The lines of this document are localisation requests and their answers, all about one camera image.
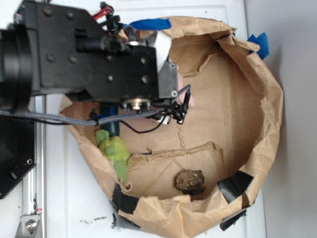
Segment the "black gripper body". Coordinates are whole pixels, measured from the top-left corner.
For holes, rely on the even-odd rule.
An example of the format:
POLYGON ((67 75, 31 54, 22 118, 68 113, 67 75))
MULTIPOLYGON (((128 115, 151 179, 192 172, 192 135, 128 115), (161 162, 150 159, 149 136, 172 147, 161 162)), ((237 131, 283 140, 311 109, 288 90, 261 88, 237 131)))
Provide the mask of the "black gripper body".
POLYGON ((76 38, 66 67, 67 97, 134 110, 170 108, 178 95, 171 43, 160 31, 130 42, 109 35, 76 38))

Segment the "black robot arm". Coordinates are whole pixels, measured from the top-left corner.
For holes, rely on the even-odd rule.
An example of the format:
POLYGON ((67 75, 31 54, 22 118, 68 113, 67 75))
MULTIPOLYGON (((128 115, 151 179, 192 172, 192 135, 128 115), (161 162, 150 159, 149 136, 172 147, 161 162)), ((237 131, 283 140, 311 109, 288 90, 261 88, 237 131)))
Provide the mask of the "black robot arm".
POLYGON ((30 98, 64 94, 72 101, 168 107, 178 95, 168 61, 170 38, 121 39, 118 18, 103 29, 86 10, 25 0, 0 32, 0 107, 24 112, 30 98))

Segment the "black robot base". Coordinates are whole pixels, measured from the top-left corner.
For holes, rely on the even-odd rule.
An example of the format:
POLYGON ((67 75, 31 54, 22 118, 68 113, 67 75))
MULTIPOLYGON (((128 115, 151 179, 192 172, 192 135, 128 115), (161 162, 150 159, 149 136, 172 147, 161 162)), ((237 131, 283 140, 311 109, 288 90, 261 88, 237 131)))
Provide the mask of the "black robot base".
POLYGON ((9 193, 35 166, 35 124, 26 120, 0 121, 0 198, 9 193))

